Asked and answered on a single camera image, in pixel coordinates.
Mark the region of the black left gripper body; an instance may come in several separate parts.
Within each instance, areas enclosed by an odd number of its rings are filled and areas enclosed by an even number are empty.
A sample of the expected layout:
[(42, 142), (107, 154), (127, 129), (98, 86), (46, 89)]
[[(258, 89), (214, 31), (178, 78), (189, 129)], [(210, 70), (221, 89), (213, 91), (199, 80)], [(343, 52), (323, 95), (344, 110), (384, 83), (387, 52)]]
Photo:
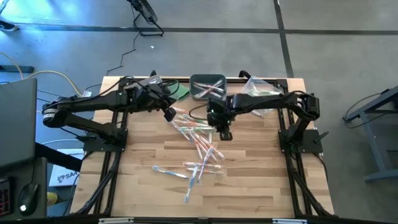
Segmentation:
[(166, 111), (170, 107), (170, 99), (167, 96), (170, 90), (163, 83), (151, 83), (140, 85), (132, 84), (133, 99), (132, 112), (142, 112), (152, 110)]

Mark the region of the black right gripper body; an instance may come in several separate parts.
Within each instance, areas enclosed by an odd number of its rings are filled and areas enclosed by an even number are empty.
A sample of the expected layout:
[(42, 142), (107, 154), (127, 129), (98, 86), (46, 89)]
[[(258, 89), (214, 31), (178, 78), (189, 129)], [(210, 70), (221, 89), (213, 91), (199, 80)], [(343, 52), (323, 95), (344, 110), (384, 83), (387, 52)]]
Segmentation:
[(210, 99), (206, 111), (208, 124), (216, 130), (219, 125), (230, 126), (236, 117), (236, 114), (227, 107), (225, 101)]

